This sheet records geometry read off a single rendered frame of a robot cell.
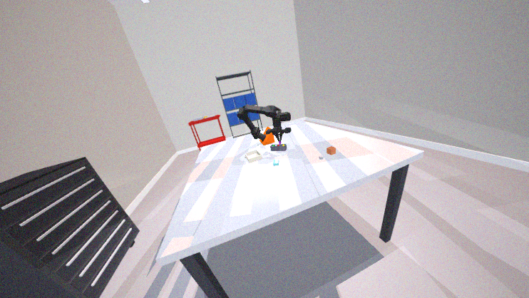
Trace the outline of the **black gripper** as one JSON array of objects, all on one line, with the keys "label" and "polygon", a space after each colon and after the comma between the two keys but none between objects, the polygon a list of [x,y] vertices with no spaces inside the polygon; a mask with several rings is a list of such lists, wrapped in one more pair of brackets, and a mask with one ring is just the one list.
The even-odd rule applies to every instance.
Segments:
[{"label": "black gripper", "polygon": [[[278,125],[281,126],[281,123],[282,123],[282,122],[280,121],[280,122],[277,122],[277,123],[273,123],[272,125],[273,125],[274,127],[277,127]],[[281,126],[281,128],[282,128],[282,126]],[[266,132],[265,132],[266,135],[269,135],[269,134],[272,132],[271,130],[272,130],[272,129],[268,129],[268,130],[266,130]],[[292,131],[291,128],[285,128],[285,129],[282,129],[282,131],[281,131],[280,134],[278,134],[278,135],[274,134],[274,136],[277,138],[278,141],[280,140],[280,142],[281,142],[281,141],[282,141],[282,135],[283,135],[284,133],[290,133],[291,131]]]}]

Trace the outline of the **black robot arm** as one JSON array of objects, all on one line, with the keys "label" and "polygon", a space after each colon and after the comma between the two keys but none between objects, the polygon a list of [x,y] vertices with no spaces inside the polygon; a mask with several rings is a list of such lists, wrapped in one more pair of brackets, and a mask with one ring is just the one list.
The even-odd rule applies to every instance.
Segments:
[{"label": "black robot arm", "polygon": [[[258,139],[259,138],[260,140],[262,140],[262,142],[266,138],[266,135],[262,134],[260,132],[261,130],[258,127],[254,126],[254,124],[252,123],[252,121],[248,117],[248,114],[247,114],[248,112],[249,113],[265,114],[267,117],[272,118],[272,122],[273,123],[277,123],[277,122],[280,122],[280,121],[291,120],[290,112],[283,112],[282,113],[281,109],[279,109],[276,106],[265,106],[265,107],[263,107],[263,106],[251,106],[249,104],[246,104],[245,106],[241,107],[239,109],[238,113],[237,113],[237,117],[240,120],[243,120],[247,124],[247,126],[251,130],[251,134],[252,134],[253,138],[254,139]],[[279,133],[281,133],[282,128],[281,128],[280,125],[278,125],[277,127],[273,127],[273,129],[271,131],[272,131],[273,135],[274,134],[278,135]]]}]

